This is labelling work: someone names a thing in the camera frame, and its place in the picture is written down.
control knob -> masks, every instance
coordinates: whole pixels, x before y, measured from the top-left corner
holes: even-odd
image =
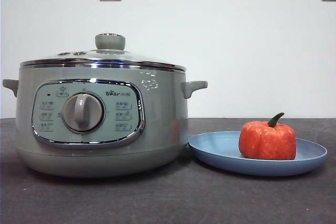
[[[103,106],[94,95],[80,93],[69,98],[63,106],[64,123],[76,132],[89,132],[99,125]]]

pot base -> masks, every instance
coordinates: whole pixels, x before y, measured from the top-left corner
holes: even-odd
[[[17,149],[30,168],[42,173],[73,178],[122,176],[165,165],[175,159],[186,145],[164,149],[109,156],[49,156]]]

glass lid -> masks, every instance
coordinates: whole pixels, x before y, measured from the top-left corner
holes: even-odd
[[[160,68],[163,71],[165,69],[179,70],[183,72],[186,70],[182,66],[174,65],[154,57],[124,51],[125,37],[118,34],[105,33],[96,35],[96,47],[96,50],[61,52],[48,58],[24,61],[20,66],[39,67],[40,65],[40,67],[57,67],[59,64],[75,64],[74,66],[81,66],[81,64],[95,64],[155,67]]]

table surface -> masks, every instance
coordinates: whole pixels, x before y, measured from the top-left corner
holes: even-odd
[[[190,134],[237,131],[252,119],[189,119]],[[290,177],[225,172],[186,148],[170,164],[112,178],[71,179],[27,168],[14,119],[1,120],[1,223],[335,223],[336,119],[281,119],[328,150],[317,169]]]

pot handle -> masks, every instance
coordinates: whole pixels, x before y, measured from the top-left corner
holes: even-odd
[[[185,99],[191,97],[191,94],[198,89],[206,89],[208,87],[207,81],[188,81],[181,83],[181,89]]]
[[[14,93],[14,96],[17,96],[17,89],[19,87],[19,81],[18,80],[11,80],[11,79],[4,79],[2,81],[2,86],[5,88],[11,89]]]

